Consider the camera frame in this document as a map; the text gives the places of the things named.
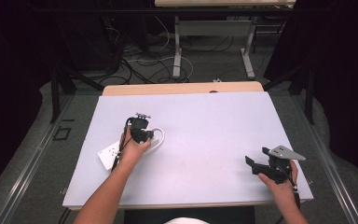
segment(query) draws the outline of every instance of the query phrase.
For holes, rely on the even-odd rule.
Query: hand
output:
[[[292,168],[291,177],[293,182],[296,184],[298,169],[296,164],[293,161],[290,161],[290,166]],[[268,178],[264,174],[259,174],[258,177],[264,184],[271,190],[274,201],[277,204],[278,208],[283,213],[282,209],[292,209],[293,206],[296,207],[295,195],[293,193],[293,186],[288,179],[284,180],[281,184],[275,184],[273,180]]]
[[[145,151],[151,146],[150,138],[142,144],[138,144],[131,137],[131,126],[127,126],[126,139],[124,139],[124,148],[121,152],[120,163],[128,163],[133,166],[142,158]]]

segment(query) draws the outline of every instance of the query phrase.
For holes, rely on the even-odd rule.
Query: black curtain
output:
[[[274,80],[310,59],[316,68],[315,97],[329,122],[330,148],[358,166],[358,1],[298,0],[296,7],[331,12],[290,18],[265,77]]]
[[[50,79],[34,35],[19,3],[0,1],[0,174],[33,124],[39,89]]]

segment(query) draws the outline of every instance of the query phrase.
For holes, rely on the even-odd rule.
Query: forearm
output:
[[[134,164],[119,163],[86,201],[75,223],[113,223],[118,204]]]
[[[287,224],[303,224],[308,223],[300,210],[297,208],[296,203],[286,204],[285,206],[278,206],[283,218]]]

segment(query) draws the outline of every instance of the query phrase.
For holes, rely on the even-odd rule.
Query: table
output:
[[[63,206],[80,209],[110,174],[97,153],[116,142],[125,120],[151,116],[165,141],[142,157],[124,189],[120,209],[272,203],[267,187],[245,163],[268,162],[262,147],[290,143],[258,82],[106,87],[100,97]],[[313,199],[301,167],[301,200]]]
[[[295,2],[296,0],[156,0],[155,4],[157,7],[254,7],[293,5]],[[179,17],[176,16],[175,59],[172,77],[180,76],[181,35],[246,35],[245,48],[241,49],[241,57],[247,77],[255,79],[255,72],[249,59],[249,50],[255,35],[256,22],[257,17],[252,17],[251,21],[179,21]]]

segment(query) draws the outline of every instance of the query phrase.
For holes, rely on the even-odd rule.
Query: finger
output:
[[[125,141],[127,142],[128,140],[131,139],[131,126],[127,125],[125,127],[125,131],[126,131],[126,139],[125,139]]]
[[[152,140],[151,140],[150,138],[147,138],[147,140],[141,144],[141,149],[142,149],[143,151],[145,151],[145,150],[147,150],[148,148],[150,148],[151,145],[152,145]]]
[[[271,189],[272,185],[275,184],[275,182],[273,180],[271,180],[268,176],[266,176],[265,174],[258,174],[257,175],[258,178],[269,188]]]
[[[290,167],[292,168],[292,179],[295,184],[297,184],[297,176],[298,176],[298,169],[296,164],[293,161],[290,161]]]

